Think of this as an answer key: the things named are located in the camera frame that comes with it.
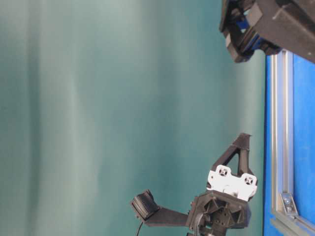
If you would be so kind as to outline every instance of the blue component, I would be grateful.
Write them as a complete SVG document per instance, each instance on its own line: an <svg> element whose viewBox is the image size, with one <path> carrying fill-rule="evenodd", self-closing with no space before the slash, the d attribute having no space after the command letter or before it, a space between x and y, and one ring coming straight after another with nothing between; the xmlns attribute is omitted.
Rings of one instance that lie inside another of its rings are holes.
<svg viewBox="0 0 315 236"><path fill-rule="evenodd" d="M315 224L315 64L294 55L294 199Z"/></svg>
<svg viewBox="0 0 315 236"><path fill-rule="evenodd" d="M237 25L241 29L247 29L250 26L246 19L244 21L237 22Z"/></svg>
<svg viewBox="0 0 315 236"><path fill-rule="evenodd" d="M282 236L271 224L271 57L266 61L264 235Z"/></svg>

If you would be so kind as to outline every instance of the robotic arm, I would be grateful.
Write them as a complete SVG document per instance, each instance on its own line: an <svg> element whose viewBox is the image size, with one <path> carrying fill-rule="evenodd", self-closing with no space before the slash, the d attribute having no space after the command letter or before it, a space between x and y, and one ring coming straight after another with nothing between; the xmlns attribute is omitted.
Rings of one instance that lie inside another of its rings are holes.
<svg viewBox="0 0 315 236"><path fill-rule="evenodd" d="M137 195L131 207L148 226L182 226L187 236L225 236L227 229L248 226L251 211L248 201L257 190L257 178L249 169L250 135L240 134L212 166L206 192L195 197L188 214L158 206L149 190ZM229 161L239 156L238 173L232 174Z"/></svg>
<svg viewBox="0 0 315 236"><path fill-rule="evenodd" d="M235 62L285 48L315 63L313 0L222 0L220 31Z"/></svg>

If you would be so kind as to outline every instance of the aluminum frame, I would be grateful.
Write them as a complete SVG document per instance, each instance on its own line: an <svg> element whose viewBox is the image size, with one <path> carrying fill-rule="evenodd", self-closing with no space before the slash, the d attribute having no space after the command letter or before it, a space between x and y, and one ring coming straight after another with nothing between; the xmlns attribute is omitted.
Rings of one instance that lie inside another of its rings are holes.
<svg viewBox="0 0 315 236"><path fill-rule="evenodd" d="M315 236L315 226L299 216L294 202L293 53L271 58L271 223L286 236Z"/></svg>

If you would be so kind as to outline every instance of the metal bracket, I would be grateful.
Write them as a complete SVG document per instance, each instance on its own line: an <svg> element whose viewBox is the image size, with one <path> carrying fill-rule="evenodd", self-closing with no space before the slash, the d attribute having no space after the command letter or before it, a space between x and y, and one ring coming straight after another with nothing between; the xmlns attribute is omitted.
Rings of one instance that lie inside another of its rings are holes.
<svg viewBox="0 0 315 236"><path fill-rule="evenodd" d="M296 205L294 202L294 198L292 194L290 193L282 193L281 194L282 198L282 204L284 208L284 212L286 213L287 216L298 216L299 213L297 212Z"/></svg>

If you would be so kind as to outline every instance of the white mounting plate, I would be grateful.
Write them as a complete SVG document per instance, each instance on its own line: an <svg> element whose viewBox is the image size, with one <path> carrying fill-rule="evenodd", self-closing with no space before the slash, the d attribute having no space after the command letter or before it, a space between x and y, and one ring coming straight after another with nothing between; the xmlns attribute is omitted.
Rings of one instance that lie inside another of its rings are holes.
<svg viewBox="0 0 315 236"><path fill-rule="evenodd" d="M256 176L248 173L242 174L241 177L236 177L231 174L231 169L224 165L218 165L216 171L210 171L208 182L211 188L207 190L216 190L222 193L227 193L238 199L247 201L254 196L257 190Z"/></svg>

